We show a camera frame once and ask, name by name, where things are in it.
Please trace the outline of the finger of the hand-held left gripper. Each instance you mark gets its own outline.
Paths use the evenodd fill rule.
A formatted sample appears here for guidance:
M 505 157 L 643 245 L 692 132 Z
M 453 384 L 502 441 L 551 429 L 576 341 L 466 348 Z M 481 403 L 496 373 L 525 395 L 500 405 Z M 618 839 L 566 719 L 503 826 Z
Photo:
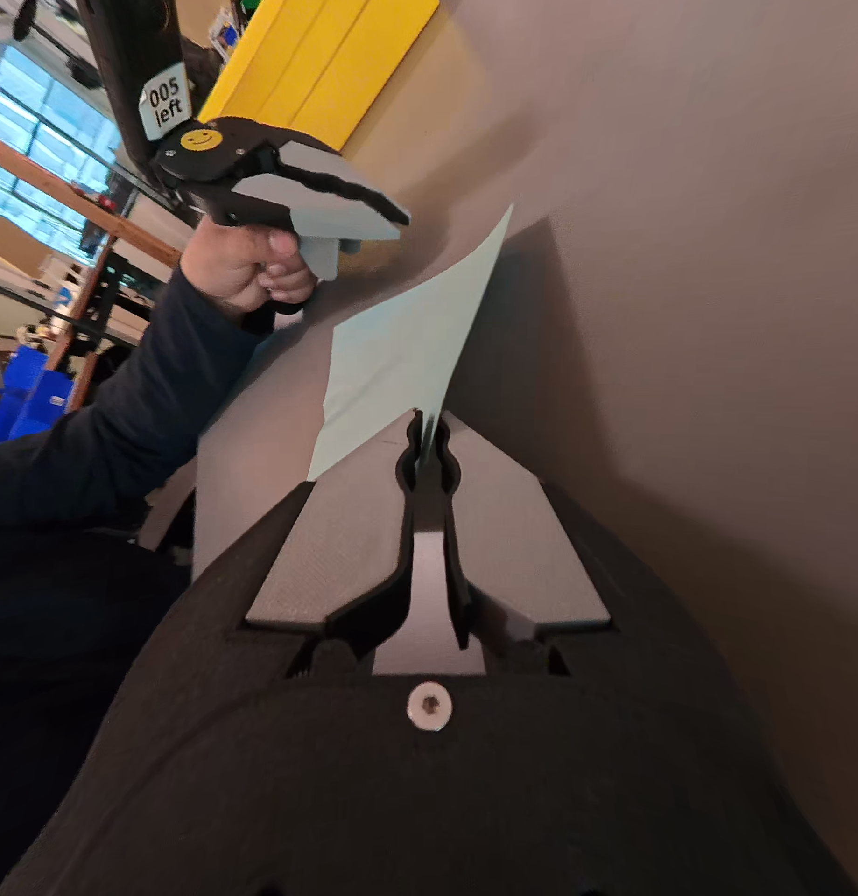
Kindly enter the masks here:
M 299 253 L 318 280 L 338 275 L 339 256 L 358 252 L 362 242 L 395 241 L 400 226 L 364 200 L 320 192 L 274 174 L 244 178 L 232 189 L 238 205 L 255 202 L 260 222 L 281 228 L 288 220 L 297 236 Z
M 368 181 L 341 155 L 305 133 L 284 133 L 277 151 L 278 174 L 311 190 L 365 204 L 386 220 L 410 225 L 410 212 Z

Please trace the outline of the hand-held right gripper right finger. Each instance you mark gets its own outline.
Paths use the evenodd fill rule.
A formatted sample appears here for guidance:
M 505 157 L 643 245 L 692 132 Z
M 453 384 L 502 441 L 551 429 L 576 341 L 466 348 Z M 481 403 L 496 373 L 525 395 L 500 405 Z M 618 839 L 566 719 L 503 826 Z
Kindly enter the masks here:
M 612 617 L 540 480 L 445 412 L 435 431 L 457 644 L 489 649 L 604 629 Z

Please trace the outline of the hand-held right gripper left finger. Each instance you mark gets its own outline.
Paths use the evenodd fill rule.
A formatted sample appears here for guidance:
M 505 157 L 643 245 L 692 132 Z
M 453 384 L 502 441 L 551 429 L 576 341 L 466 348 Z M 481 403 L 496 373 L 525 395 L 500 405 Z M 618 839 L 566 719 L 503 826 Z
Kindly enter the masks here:
M 411 409 L 312 483 L 245 622 L 341 641 L 357 658 L 406 619 L 422 413 Z

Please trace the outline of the pale green paper sheet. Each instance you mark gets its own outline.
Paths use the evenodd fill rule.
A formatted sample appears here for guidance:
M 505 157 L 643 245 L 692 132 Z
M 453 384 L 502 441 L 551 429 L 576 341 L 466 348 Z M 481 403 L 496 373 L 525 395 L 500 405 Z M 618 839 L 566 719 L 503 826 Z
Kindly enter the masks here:
M 513 210 L 461 261 L 334 328 L 308 480 L 414 409 L 422 413 L 421 436 L 433 438 Z

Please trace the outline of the person's left forearm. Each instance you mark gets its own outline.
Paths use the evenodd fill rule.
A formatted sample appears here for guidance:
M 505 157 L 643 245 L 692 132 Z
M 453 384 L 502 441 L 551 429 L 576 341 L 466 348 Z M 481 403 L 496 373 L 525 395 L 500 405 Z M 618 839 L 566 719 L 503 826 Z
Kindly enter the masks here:
M 194 456 L 274 314 L 232 322 L 176 272 L 141 343 L 93 402 L 0 443 L 0 531 L 106 522 Z

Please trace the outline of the person's left hand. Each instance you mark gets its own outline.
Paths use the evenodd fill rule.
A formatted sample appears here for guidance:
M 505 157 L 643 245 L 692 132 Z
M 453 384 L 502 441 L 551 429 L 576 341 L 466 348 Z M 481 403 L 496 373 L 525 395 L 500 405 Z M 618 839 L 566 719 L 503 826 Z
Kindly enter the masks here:
M 298 308 L 319 280 L 295 234 L 265 226 L 225 227 L 204 216 L 180 260 L 188 283 L 239 323 L 267 301 Z

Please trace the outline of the yellow box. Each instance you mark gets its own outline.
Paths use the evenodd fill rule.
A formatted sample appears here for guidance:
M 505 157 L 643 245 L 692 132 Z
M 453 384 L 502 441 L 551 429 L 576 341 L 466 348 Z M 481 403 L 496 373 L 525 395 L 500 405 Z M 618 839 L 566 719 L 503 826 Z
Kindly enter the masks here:
M 199 111 L 297 130 L 341 150 L 437 1 L 264 1 Z

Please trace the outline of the large window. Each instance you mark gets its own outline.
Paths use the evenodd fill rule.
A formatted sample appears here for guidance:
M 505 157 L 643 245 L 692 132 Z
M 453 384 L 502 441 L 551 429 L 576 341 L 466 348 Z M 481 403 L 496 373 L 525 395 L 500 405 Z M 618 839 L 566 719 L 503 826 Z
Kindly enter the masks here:
M 0 44 L 0 140 L 94 195 L 132 186 L 112 170 L 121 138 L 112 120 L 20 50 Z M 0 216 L 46 246 L 91 261 L 105 239 L 91 222 L 0 165 Z

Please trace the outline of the blue storage bin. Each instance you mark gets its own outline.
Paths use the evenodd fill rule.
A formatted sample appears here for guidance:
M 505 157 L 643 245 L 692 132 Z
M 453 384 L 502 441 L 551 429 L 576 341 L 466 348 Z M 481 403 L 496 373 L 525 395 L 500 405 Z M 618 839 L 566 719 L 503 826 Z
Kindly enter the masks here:
M 14 352 L 4 373 L 4 394 L 0 404 L 7 419 L 30 420 L 52 426 L 67 407 L 73 380 L 45 367 L 47 355 L 21 345 Z
M 0 443 L 51 429 L 63 414 L 63 408 L 51 398 L 5 393 L 0 399 Z

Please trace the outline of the person's dark clothed torso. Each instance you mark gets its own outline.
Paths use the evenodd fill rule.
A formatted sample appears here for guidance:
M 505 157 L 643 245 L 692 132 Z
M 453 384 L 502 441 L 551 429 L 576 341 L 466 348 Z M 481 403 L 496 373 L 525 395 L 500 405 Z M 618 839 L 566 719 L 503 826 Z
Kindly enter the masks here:
M 189 567 L 113 535 L 0 531 L 0 883 L 189 583 Z

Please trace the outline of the wooden shelf frame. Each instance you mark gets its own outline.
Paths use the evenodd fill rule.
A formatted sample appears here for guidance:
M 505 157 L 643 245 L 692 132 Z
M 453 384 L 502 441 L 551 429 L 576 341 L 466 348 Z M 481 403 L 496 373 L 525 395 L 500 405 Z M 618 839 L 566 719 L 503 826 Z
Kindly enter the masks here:
M 59 368 L 79 334 L 83 334 L 89 342 L 79 372 L 75 376 L 72 392 L 65 404 L 65 411 L 72 412 L 85 403 L 102 341 L 108 340 L 113 344 L 127 343 L 118 334 L 107 330 L 114 298 L 119 292 L 120 279 L 126 269 L 126 265 L 116 256 L 115 245 L 124 242 L 154 262 L 166 266 L 169 272 L 178 265 L 181 251 L 120 214 L 107 210 L 99 201 L 82 194 L 78 188 L 27 156 L 20 155 L 2 140 L 0 140 L 0 168 L 90 220 L 108 236 L 104 248 L 99 251 L 96 263 L 90 269 L 79 291 L 76 306 L 67 313 L 57 311 L 46 294 L 33 289 L 35 285 L 44 288 L 45 284 L 42 281 L 33 278 L 20 279 L 8 274 L 4 263 L 0 263 L 0 296 L 66 322 L 66 328 L 56 338 L 53 352 L 47 360 L 48 370 L 55 371 Z

